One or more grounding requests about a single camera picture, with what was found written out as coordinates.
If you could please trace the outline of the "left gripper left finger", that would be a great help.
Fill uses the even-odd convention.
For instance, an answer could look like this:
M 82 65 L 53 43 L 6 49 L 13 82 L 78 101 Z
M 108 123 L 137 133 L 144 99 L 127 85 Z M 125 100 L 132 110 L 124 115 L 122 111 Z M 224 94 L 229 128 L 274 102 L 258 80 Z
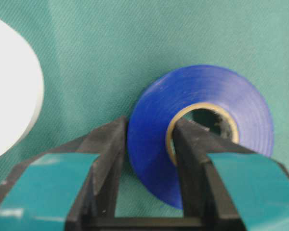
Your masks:
M 80 231 L 113 218 L 128 121 L 120 117 L 15 165 L 0 184 L 0 231 Z

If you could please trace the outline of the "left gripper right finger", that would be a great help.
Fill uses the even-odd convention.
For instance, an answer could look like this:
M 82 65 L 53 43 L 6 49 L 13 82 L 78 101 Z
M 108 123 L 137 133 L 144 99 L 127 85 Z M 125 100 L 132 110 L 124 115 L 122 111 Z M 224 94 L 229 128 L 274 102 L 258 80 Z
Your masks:
M 289 231 L 285 166 L 180 119 L 173 141 L 184 215 L 212 231 Z

